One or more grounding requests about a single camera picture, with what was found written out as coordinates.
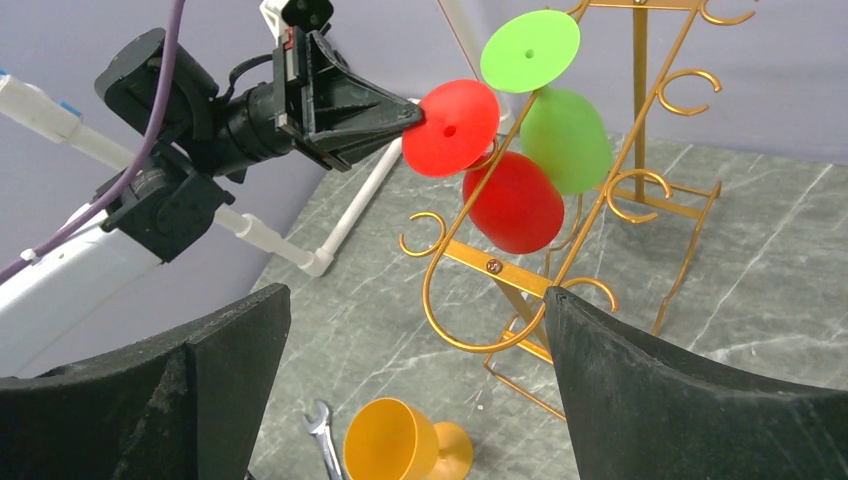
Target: wrench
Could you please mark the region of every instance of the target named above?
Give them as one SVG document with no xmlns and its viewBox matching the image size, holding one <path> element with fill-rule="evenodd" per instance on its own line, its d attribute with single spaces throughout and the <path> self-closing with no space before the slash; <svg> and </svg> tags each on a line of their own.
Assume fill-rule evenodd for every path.
<svg viewBox="0 0 848 480">
<path fill-rule="evenodd" d="M 321 400 L 315 400 L 315 405 L 318 406 L 318 418 L 313 420 L 306 413 L 303 414 L 303 425 L 306 426 L 306 431 L 318 440 L 321 446 L 321 453 L 324 456 L 324 466 L 327 467 L 327 474 L 330 480 L 345 480 L 342 473 L 342 467 L 339 465 L 339 458 L 336 456 L 336 449 L 333 447 L 333 436 L 330 433 L 330 419 L 332 413 L 330 407 Z"/>
</svg>

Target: marble tabletop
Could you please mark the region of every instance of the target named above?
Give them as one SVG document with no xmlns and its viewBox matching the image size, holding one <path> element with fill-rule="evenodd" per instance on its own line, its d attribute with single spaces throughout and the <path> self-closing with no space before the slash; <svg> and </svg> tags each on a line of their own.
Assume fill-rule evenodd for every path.
<svg viewBox="0 0 848 480">
<path fill-rule="evenodd" d="M 611 141 L 618 145 L 621 138 Z M 663 141 L 650 141 L 648 155 L 649 166 L 675 183 L 709 190 L 723 182 L 660 336 L 751 372 L 848 389 L 848 168 Z M 290 238 L 318 247 L 370 168 L 328 174 Z M 257 478 L 326 478 L 301 413 L 314 398 L 334 408 L 342 455 L 354 414 L 384 396 L 433 421 L 462 425 L 475 449 L 469 479 L 578 478 L 566 423 L 490 376 L 481 356 L 450 347 L 426 320 L 421 282 L 429 258 L 404 255 L 398 234 L 411 248 L 429 246 L 438 226 L 409 216 L 433 210 L 451 222 L 461 206 L 460 186 L 460 177 L 424 178 L 400 162 L 324 277 L 311 279 L 281 259 L 268 265 L 256 287 L 281 282 L 291 288 L 292 327 L 251 462 Z M 571 198 L 567 225 L 575 215 Z M 466 223 L 460 241 L 500 255 Z M 650 330 L 693 226 L 665 213 L 632 225 L 604 208 L 569 277 L 604 280 L 618 296 L 616 316 Z M 536 271 L 544 259 L 501 257 Z M 603 294 L 574 291 L 608 309 Z M 491 280 L 450 259 L 434 276 L 432 301 L 448 331 L 474 343 L 494 341 L 512 313 Z M 559 405 L 552 367 L 516 349 L 494 361 Z"/>
</svg>

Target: purple cable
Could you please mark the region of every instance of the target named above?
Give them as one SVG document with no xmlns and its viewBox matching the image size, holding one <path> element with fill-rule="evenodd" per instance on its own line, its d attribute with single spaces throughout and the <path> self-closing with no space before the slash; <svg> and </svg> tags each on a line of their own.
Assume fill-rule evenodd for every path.
<svg viewBox="0 0 848 480">
<path fill-rule="evenodd" d="M 171 80 L 174 75 L 174 63 L 177 56 L 177 38 L 180 35 L 180 22 L 183 17 L 183 7 L 185 0 L 174 0 L 171 7 L 171 14 L 168 20 L 168 29 L 165 31 L 164 48 L 162 52 L 162 70 L 159 72 L 159 84 L 156 88 L 156 97 L 153 100 L 153 109 L 150 112 L 150 119 L 147 121 L 147 129 L 144 131 L 144 139 L 141 143 L 141 148 L 136 153 L 132 163 L 124 170 L 124 173 L 115 182 L 112 187 L 106 191 L 100 198 L 97 199 L 85 212 L 68 222 L 64 227 L 59 229 L 46 242 L 34 248 L 38 258 L 43 257 L 53 251 L 56 247 L 62 245 L 65 240 L 77 232 L 95 215 L 109 206 L 121 192 L 132 183 L 136 174 L 144 165 L 144 161 L 150 155 L 153 145 L 156 143 L 156 136 L 162 128 L 162 121 L 165 118 L 165 110 L 168 107 L 168 96 L 171 93 Z M 31 260 L 19 258 L 2 271 L 0 271 L 0 285 L 6 283 L 10 278 L 14 277 L 21 270 L 25 269 L 32 263 Z"/>
</svg>

